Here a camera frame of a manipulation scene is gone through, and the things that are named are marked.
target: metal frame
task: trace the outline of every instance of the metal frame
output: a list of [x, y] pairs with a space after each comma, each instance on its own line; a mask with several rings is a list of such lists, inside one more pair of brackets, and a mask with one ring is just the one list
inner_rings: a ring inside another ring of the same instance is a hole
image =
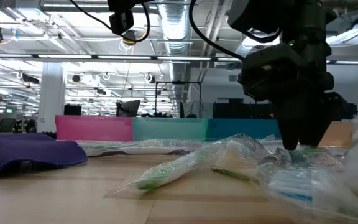
[[154, 110], [155, 112], [157, 112], [157, 97], [158, 97], [158, 84], [160, 83], [169, 83], [172, 85], [186, 85], [186, 84], [198, 84], [198, 86], [200, 87], [199, 90], [199, 96], [198, 96], [198, 118], [201, 118], [201, 82], [182, 82], [182, 81], [173, 81], [173, 82], [165, 82], [165, 81], [160, 81], [160, 82], [155, 82], [155, 101], [154, 101]]

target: white wall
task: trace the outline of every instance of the white wall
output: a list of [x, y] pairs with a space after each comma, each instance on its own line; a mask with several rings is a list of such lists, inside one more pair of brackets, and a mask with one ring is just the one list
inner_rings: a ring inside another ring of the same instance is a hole
[[[244, 95], [240, 84], [228, 82], [227, 76], [238, 72], [213, 70], [207, 74], [202, 86], [203, 102], [214, 103], [218, 98], [243, 98], [245, 103], [254, 102], [252, 98]], [[358, 65], [328, 65], [328, 71], [335, 77], [334, 91], [342, 95], [349, 103], [357, 104], [358, 107]], [[189, 100], [198, 101], [196, 91], [191, 91], [189, 96]]]

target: computer monitor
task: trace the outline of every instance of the computer monitor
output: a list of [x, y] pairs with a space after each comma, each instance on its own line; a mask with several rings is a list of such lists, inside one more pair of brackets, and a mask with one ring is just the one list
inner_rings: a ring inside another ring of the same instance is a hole
[[117, 102], [117, 116], [135, 118], [139, 106], [140, 100], [128, 101], [125, 103]]

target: ceiling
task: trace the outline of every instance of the ceiling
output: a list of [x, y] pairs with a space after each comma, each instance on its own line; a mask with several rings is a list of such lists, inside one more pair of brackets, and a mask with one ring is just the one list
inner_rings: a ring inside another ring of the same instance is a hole
[[[89, 18], [74, 7], [59, 7], [70, 5], [68, 0], [44, 0], [40, 6], [39, 0], [16, 1], [14, 7], [0, 7], [0, 27], [4, 35], [1, 54], [67, 54], [67, 55], [167, 55], [166, 43], [188, 44], [188, 55], [182, 56], [204, 56], [211, 52], [211, 55], [219, 53], [214, 49], [204, 49], [204, 42], [191, 30], [190, 36], [185, 40], [167, 40], [164, 37], [162, 21], [158, 7], [164, 3], [180, 3], [186, 6], [188, 1], [158, 0], [149, 4], [150, 10], [150, 36], [134, 47], [127, 46], [122, 39], [102, 24]], [[105, 1], [77, 1], [78, 4], [99, 5], [98, 7], [87, 8], [95, 17], [108, 23], [111, 15], [106, 7]], [[347, 7], [347, 12], [358, 11], [358, 1], [325, 1], [331, 8], [337, 8], [341, 12]], [[205, 34], [211, 24], [210, 37], [223, 47], [236, 51], [244, 41], [244, 36], [227, 24], [227, 12], [230, 9], [232, 0], [199, 0], [195, 7], [194, 17], [196, 25]], [[328, 26], [337, 34], [342, 33], [342, 27], [349, 26], [349, 19], [357, 17], [358, 14], [344, 14], [334, 21], [334, 25]], [[136, 37], [140, 38], [145, 32], [146, 20], [143, 13], [134, 13], [135, 25], [133, 30]], [[356, 45], [358, 43], [335, 42], [336, 45]], [[344, 56], [341, 60], [358, 60], [354, 54]], [[42, 82], [41, 61], [31, 60], [4, 60], [0, 58], [0, 108], [16, 106], [20, 113], [26, 116], [37, 114], [39, 103], [39, 86], [21, 81], [24, 75], [30, 75]], [[115, 102], [117, 100], [128, 101], [133, 99], [142, 100], [140, 113], [154, 112], [155, 85], [147, 81], [148, 75], [153, 75], [156, 80], [172, 81], [170, 62], [142, 62], [128, 63], [125, 61], [113, 62], [92, 62], [75, 61], [63, 62], [62, 66], [67, 71], [67, 92], [66, 102], [71, 104], [82, 104], [84, 114], [115, 114]], [[187, 81], [197, 81], [200, 75], [199, 63], [191, 63], [193, 67]], [[236, 71], [214, 68], [211, 65], [206, 72], [205, 85], [215, 85], [213, 77], [220, 73], [235, 74]], [[82, 77], [81, 82], [73, 82], [73, 76]], [[236, 82], [229, 82], [227, 78], [222, 79], [222, 85], [236, 85]], [[97, 85], [105, 88], [106, 95], [97, 94], [91, 88], [84, 90], [84, 87]], [[157, 109], [162, 112], [177, 112], [177, 99], [174, 91], [184, 86], [172, 87], [171, 84], [162, 86], [161, 95], [158, 96]]]

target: purple cloth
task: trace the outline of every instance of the purple cloth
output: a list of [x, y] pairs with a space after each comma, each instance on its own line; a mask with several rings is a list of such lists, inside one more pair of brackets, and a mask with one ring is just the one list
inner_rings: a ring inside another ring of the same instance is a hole
[[0, 173], [12, 162], [32, 161], [51, 166], [73, 166], [88, 160], [73, 141], [56, 141], [42, 133], [0, 135]]

